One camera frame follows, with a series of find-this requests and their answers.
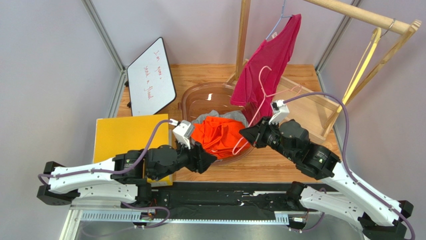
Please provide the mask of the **grey t shirt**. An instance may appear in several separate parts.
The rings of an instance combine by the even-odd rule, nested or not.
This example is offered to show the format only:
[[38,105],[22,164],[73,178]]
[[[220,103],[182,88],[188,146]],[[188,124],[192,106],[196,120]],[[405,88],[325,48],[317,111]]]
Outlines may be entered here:
[[209,113],[204,113],[199,115],[195,120],[192,120],[191,123],[201,124],[207,117],[219,117],[219,118],[225,118],[225,119],[232,119],[232,120],[241,122],[245,127],[249,126],[249,123],[241,110],[229,111],[224,114],[219,114],[218,111],[212,110]]

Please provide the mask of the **orange t shirt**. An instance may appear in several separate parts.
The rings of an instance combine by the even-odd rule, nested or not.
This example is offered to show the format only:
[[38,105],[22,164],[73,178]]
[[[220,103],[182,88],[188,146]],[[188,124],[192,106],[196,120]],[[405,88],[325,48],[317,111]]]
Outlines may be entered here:
[[250,147],[239,133],[245,128],[240,121],[207,116],[202,123],[195,123],[194,127],[191,138],[201,143],[206,152],[216,156],[219,160],[233,157],[234,153],[240,154]]

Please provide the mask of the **pink wire hanger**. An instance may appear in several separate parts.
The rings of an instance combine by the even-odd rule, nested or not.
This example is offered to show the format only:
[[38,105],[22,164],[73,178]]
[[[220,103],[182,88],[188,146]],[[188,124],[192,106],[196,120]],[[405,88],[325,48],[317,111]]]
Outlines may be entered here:
[[[261,68],[261,70],[260,70],[260,72],[259,72],[259,74],[258,74],[258,82],[259,82],[259,84],[260,84],[260,87],[261,87],[261,91],[262,91],[262,93],[263,93],[263,99],[262,99],[262,101],[261,101],[261,103],[260,103],[260,105],[259,105],[259,107],[257,108],[257,110],[256,110],[256,112],[253,114],[253,118],[252,118],[252,120],[249,122],[249,124],[248,124],[248,126],[249,127],[251,127],[252,126],[252,124],[254,123],[254,120],[256,119],[256,117],[257,116],[259,116],[259,117],[261,117],[260,116],[260,109],[262,108],[262,106],[264,105],[264,102],[265,102],[265,100],[267,99],[267,98],[269,98],[269,97],[274,97],[275,95],[278,95],[278,94],[281,94],[281,93],[285,93],[285,92],[293,92],[294,91],[294,89],[297,89],[297,88],[299,88],[299,90],[298,90],[298,92],[295,94],[295,97],[298,95],[298,94],[300,94],[301,93],[301,91],[302,91],[302,86],[301,85],[296,85],[295,87],[293,87],[293,88],[291,88],[291,89],[287,89],[287,90],[283,90],[283,91],[280,91],[280,92],[276,92],[276,93],[273,93],[273,94],[267,94],[266,93],[266,91],[265,91],[265,88],[264,88],[264,86],[263,86],[263,83],[262,83],[262,81],[261,81],[261,74],[262,74],[262,72],[263,72],[263,70],[265,69],[265,68],[267,68],[268,70],[272,70],[269,66],[267,66],[267,65],[265,65],[265,66],[263,66],[262,68]],[[241,137],[239,140],[238,140],[238,142],[235,144],[235,146],[233,147],[233,149],[232,149],[232,155],[233,156],[236,156],[237,154],[239,154],[240,153],[240,151],[248,144],[248,142],[246,141],[246,143],[244,143],[243,145],[242,145],[242,147],[240,147],[239,149],[237,149],[237,147],[238,147],[238,145],[240,144],[240,142],[243,140],[243,137]]]

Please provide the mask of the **yellow plastic hanger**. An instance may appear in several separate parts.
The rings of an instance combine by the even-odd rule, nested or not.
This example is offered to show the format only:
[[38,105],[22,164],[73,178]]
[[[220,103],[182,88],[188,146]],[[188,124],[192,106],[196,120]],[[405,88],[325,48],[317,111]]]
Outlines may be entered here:
[[372,58],[372,56],[373,56],[373,54],[374,54],[374,52],[375,52],[375,50],[377,48],[377,45],[378,45],[381,37],[383,35],[385,35],[393,27],[393,25],[395,24],[395,22],[396,22],[396,19],[394,18],[392,20],[392,23],[390,24],[390,26],[386,30],[386,32],[383,33],[383,34],[382,34],[382,30],[381,30],[380,27],[376,27],[373,30],[371,38],[370,38],[370,42],[367,45],[367,47],[366,47],[366,49],[365,49],[365,51],[364,51],[364,53],[363,53],[360,61],[358,62],[358,65],[357,65],[357,67],[356,67],[356,69],[355,69],[355,71],[354,71],[354,73],[353,73],[353,75],[351,77],[351,80],[350,80],[350,82],[348,84],[348,87],[347,87],[347,89],[345,91],[345,94],[344,94],[344,96],[342,98],[342,103],[343,104],[348,103],[349,98],[353,95],[353,92],[355,91],[355,88],[357,87],[357,85],[358,85],[361,77],[363,76],[363,74],[364,74],[367,66],[369,65],[369,63],[371,61],[371,58]]

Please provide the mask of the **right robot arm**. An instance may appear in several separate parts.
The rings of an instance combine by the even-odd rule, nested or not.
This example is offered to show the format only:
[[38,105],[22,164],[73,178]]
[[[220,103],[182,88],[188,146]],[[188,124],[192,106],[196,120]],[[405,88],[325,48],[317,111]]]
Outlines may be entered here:
[[414,209],[409,201],[394,200],[364,182],[336,154],[311,142],[309,132],[295,120],[281,125],[270,121],[270,117],[263,117],[255,126],[239,133],[253,147],[270,147],[292,161],[304,175],[321,181],[347,198],[343,200],[293,182],[286,194],[288,204],[345,220],[370,240],[403,240],[407,231],[411,239],[416,238],[408,222]]

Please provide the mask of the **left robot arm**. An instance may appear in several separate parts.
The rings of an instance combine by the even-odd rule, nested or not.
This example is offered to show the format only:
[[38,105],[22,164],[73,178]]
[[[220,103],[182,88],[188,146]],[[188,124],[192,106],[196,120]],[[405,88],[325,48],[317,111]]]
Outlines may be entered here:
[[119,201],[124,208],[148,207],[154,200],[149,180],[159,181],[182,168],[202,174],[216,160],[216,156],[196,142],[190,147],[179,143],[177,148],[161,145],[148,150],[130,150],[77,167],[49,161],[38,176],[48,181],[38,188],[36,197],[50,206],[95,200]]

